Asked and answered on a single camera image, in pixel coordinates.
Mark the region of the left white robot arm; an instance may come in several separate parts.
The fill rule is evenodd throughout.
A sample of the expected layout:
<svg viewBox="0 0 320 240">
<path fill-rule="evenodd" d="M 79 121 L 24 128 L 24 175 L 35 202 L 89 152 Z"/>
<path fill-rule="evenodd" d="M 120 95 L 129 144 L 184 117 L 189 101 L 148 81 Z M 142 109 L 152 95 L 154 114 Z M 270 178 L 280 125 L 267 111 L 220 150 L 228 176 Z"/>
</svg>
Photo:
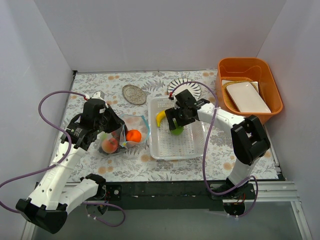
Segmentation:
<svg viewBox="0 0 320 240">
<path fill-rule="evenodd" d="M 90 98 L 83 105 L 83 112 L 71 119 L 58 145 L 58 154 L 26 198 L 19 199 L 15 208 L 28 221 L 51 234 L 65 224 L 68 214 L 90 198 L 104 199 L 106 180 L 97 174 L 81 178 L 80 183 L 63 192 L 76 164 L 85 155 L 91 143 L 101 132 L 111 133 L 122 127 L 120 119 L 102 98 Z"/>
</svg>

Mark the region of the clear zip top bag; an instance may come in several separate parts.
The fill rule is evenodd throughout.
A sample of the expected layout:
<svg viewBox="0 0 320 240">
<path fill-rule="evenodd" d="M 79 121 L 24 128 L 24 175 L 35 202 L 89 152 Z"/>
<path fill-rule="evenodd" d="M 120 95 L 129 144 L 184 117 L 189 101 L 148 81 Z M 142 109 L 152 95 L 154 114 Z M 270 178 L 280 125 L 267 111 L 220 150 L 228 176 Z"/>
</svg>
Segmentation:
<svg viewBox="0 0 320 240">
<path fill-rule="evenodd" d="M 147 139 L 150 135 L 150 128 L 146 118 L 143 115 L 130 115 L 130 114 L 121 114 L 119 116 L 125 123 L 125 125 L 119 128 L 116 131 L 111 133 L 102 132 L 98 138 L 98 153 L 102 156 L 110 156 L 121 154 L 126 151 L 135 150 L 137 147 L 142 146 L 147 142 Z M 138 130 L 142 135 L 142 139 L 140 142 L 133 142 L 126 140 L 126 134 L 129 130 Z M 115 138 L 118 141 L 118 148 L 114 153 L 105 153 L 102 150 L 101 144 L 104 139 Z"/>
</svg>

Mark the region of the peach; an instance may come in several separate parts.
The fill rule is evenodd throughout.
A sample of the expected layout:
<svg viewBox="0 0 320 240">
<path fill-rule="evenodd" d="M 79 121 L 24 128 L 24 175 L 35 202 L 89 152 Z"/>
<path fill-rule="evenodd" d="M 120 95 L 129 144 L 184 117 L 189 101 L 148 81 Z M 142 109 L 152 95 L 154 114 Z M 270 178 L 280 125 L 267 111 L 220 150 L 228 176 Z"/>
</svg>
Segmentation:
<svg viewBox="0 0 320 240">
<path fill-rule="evenodd" d="M 102 150 L 107 154 L 113 154 L 119 146 L 119 143 L 117 139 L 110 138 L 110 139 L 104 139 L 101 143 Z"/>
</svg>

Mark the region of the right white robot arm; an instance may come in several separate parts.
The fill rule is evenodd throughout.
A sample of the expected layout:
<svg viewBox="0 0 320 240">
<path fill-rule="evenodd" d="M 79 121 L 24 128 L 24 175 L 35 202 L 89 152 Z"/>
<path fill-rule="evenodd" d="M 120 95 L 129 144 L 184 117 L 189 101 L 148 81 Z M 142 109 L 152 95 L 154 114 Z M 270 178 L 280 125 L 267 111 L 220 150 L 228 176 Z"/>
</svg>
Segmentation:
<svg viewBox="0 0 320 240">
<path fill-rule="evenodd" d="M 259 118 L 255 115 L 234 115 L 209 100 L 197 100 L 187 89 L 177 95 L 170 94 L 169 99 L 175 102 L 174 107 L 165 110 L 171 131 L 199 121 L 209 123 L 210 128 L 216 127 L 231 136 L 235 165 L 225 185 L 217 190 L 212 190 L 209 185 L 206 188 L 215 196 L 239 198 L 245 192 L 244 185 L 253 178 L 254 166 L 271 146 Z"/>
</svg>

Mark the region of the orange fruit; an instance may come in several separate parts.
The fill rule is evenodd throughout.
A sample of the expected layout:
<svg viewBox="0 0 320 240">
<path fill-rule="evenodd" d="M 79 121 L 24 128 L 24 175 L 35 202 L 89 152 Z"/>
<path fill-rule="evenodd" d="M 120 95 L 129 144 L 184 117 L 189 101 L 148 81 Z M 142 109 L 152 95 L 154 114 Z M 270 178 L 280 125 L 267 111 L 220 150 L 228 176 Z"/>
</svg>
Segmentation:
<svg viewBox="0 0 320 240">
<path fill-rule="evenodd" d="M 137 129 L 131 129 L 126 134 L 126 140 L 129 142 L 140 143 L 142 140 L 142 134 Z"/>
</svg>

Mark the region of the yellow banana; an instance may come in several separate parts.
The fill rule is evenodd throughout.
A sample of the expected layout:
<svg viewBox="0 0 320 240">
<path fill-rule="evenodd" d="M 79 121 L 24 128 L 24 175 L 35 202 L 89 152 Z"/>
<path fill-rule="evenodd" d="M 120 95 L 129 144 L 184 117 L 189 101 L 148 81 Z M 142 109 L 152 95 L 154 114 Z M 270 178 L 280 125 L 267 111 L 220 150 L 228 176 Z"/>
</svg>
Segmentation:
<svg viewBox="0 0 320 240">
<path fill-rule="evenodd" d="M 156 124 L 157 127 L 159 128 L 161 126 L 162 120 L 165 119 L 166 116 L 166 112 L 164 110 L 162 110 L 161 112 L 159 112 L 156 116 Z"/>
</svg>

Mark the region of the large green custard apple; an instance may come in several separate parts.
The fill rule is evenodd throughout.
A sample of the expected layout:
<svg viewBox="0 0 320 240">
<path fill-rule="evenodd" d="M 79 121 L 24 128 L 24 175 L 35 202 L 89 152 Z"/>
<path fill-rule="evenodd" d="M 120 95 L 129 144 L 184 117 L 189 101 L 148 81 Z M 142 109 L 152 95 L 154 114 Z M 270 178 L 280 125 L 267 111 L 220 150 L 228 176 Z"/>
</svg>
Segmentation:
<svg viewBox="0 0 320 240">
<path fill-rule="evenodd" d="M 183 126 L 177 126 L 176 129 L 170 130 L 170 133 L 174 136 L 179 136 L 183 133 L 184 127 Z"/>
</svg>

